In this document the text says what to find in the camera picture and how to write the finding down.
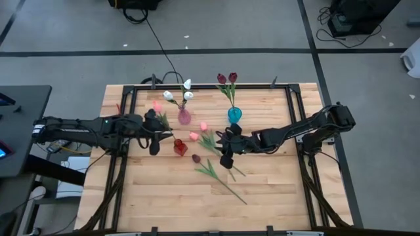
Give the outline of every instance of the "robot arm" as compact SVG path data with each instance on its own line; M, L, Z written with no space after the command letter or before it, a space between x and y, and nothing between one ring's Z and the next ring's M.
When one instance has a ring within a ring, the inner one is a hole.
M322 141L351 130L355 124L348 108L337 104L326 106L313 116L292 125L253 131L251 136L241 135L241 127L232 124L225 132L216 132L220 137L217 143L222 144L222 147L216 148L223 154L220 164L225 168L232 168L234 153L273 154L284 141L297 136L302 136L305 153L316 153L320 150Z
M170 136L170 130L156 119L152 109L144 115L144 120L135 114L99 117L88 121L44 117L34 123L32 132L35 143L68 140L101 147L110 152L119 150L121 139L136 138L142 148L149 147L151 155L159 152L159 141ZM140 141L141 138L145 139L145 145Z

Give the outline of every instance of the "black desk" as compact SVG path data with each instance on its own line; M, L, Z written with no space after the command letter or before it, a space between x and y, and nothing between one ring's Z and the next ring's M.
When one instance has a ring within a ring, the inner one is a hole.
M0 214L13 210L28 200L35 174L21 174L32 147L33 122L42 118L51 93L51 86L2 86L0 92L16 100L15 106L0 107L0 140L10 146L14 154L0 160ZM22 106L20 113L13 113ZM14 212L17 220L12 235L16 235L25 205Z

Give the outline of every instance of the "white tulip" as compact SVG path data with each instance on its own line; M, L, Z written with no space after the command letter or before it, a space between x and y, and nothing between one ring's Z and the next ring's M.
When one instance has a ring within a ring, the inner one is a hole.
M184 83L184 88L191 89L191 79L187 79Z
M185 100L191 100L194 97L194 94L192 92L185 92L184 93L184 99Z
M173 95L171 92L169 92L168 90L166 90L165 92L163 92L163 98L166 101L172 100L173 99Z

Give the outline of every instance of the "blue vase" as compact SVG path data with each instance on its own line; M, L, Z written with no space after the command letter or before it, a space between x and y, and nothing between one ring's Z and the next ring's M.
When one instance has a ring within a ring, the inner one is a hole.
M229 122L231 124L233 124L233 123L236 124L237 122L239 122L239 120L242 117L242 111L241 111L241 109L239 109L237 107L230 108L228 110L228 117L229 117Z

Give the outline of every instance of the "wooden tabletop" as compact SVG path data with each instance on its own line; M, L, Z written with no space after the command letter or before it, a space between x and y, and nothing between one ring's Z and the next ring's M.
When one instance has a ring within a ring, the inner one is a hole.
M316 83L302 83L306 116L322 108ZM116 104L121 101L123 85L108 85L100 116L117 114ZM177 138L188 146L184 157L173 151L173 139L161 142L161 151L150 156L148 149L141 149L132 141L125 174L118 231L147 231L158 226L159 231L262 231L266 226L274 230L310 229L303 192L303 183L297 150L293 140L288 140L273 155L235 155L234 164L246 177L233 171L236 182L228 171L220 166L219 158L190 141L190 131L200 133L200 122L205 121L212 130L224 130L229 126L228 99L218 90L195 90L194 99L186 105L192 114L189 125L180 125L178 108L163 100L162 91L142 90L136 99L135 113L144 115L157 100L167 112L170 126ZM172 91L181 100L181 91ZM293 96L297 117L297 101ZM242 109L239 125L243 135L252 130L283 127L291 123L284 90L237 90L236 106ZM335 156L333 146L324 145L323 151ZM104 151L93 150L91 162ZM194 169L199 168L191 155L209 159L219 178L226 182L242 199L243 204L223 185ZM347 223L352 223L345 189L337 163L322 155L316 156L318 172L325 198ZM75 229L83 226L93 215L104 196L110 157L104 157L87 173ZM320 211L316 199L314 207L318 225ZM107 227L110 227L114 202L108 209Z

